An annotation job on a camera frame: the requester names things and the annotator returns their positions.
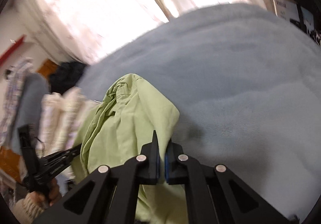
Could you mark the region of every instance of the beige knit sleeve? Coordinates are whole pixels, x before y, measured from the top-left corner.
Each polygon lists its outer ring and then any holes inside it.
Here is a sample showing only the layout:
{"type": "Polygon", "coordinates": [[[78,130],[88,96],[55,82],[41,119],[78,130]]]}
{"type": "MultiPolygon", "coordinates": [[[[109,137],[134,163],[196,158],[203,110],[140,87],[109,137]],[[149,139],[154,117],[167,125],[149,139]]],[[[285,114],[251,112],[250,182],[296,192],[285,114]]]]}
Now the beige knit sleeve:
{"type": "Polygon", "coordinates": [[[31,200],[30,193],[24,199],[19,200],[12,209],[12,213],[21,224],[32,224],[33,220],[43,211],[31,200]]]}

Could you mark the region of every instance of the green garment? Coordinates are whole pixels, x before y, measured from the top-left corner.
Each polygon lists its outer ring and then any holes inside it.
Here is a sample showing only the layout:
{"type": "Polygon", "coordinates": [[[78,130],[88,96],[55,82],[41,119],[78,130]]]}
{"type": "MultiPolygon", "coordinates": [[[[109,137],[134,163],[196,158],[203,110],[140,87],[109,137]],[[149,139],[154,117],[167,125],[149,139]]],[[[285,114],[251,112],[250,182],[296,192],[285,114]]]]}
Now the green garment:
{"type": "Polygon", "coordinates": [[[81,151],[72,163],[76,180],[102,164],[115,167],[137,156],[156,130],[160,184],[140,186],[136,218],[150,223],[188,223],[184,189],[164,181],[165,151],[178,118],[176,107],[149,82],[136,74],[123,76],[108,89],[78,131],[74,146],[82,143],[81,151]]]}

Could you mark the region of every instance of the red object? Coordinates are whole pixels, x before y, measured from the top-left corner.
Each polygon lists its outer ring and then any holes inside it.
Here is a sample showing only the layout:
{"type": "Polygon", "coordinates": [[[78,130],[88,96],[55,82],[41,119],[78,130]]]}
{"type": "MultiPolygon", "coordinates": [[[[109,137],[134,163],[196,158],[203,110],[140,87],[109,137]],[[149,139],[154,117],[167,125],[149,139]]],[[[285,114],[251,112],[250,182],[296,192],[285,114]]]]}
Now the red object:
{"type": "Polygon", "coordinates": [[[22,35],[21,38],[18,39],[18,41],[16,41],[16,43],[12,44],[12,46],[0,57],[0,66],[2,66],[2,64],[8,59],[8,57],[16,51],[16,49],[21,46],[21,44],[23,43],[23,40],[25,38],[26,35],[22,35]]]}

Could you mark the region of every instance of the screw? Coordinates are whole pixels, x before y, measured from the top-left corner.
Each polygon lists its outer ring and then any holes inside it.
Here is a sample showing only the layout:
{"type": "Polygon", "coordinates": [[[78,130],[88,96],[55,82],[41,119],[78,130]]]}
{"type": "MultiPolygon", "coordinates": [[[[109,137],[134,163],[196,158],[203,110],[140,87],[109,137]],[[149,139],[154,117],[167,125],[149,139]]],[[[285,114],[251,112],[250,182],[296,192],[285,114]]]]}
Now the screw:
{"type": "Polygon", "coordinates": [[[179,160],[180,161],[187,161],[188,160],[188,156],[186,154],[180,154],[179,155],[179,160]]]}
{"type": "Polygon", "coordinates": [[[215,169],[218,172],[225,172],[226,171],[226,167],[222,164],[217,165],[215,169]]]}
{"type": "Polygon", "coordinates": [[[137,161],[145,161],[147,159],[146,155],[140,154],[136,156],[137,161]]]}
{"type": "Polygon", "coordinates": [[[99,171],[100,173],[108,172],[108,166],[107,166],[107,165],[100,165],[100,166],[98,167],[98,171],[99,171]]]}

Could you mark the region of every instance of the bed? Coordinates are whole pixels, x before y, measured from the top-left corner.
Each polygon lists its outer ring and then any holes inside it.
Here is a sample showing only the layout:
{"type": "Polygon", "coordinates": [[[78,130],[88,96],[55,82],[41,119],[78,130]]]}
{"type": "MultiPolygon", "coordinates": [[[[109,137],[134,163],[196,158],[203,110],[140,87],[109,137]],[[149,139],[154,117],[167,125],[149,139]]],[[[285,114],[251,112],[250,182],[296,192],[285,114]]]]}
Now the bed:
{"type": "Polygon", "coordinates": [[[198,9],[150,31],[78,83],[102,101],[121,76],[148,80],[179,110],[172,140],[222,163],[284,216],[303,221],[321,194],[321,49],[246,4],[198,9]]]}

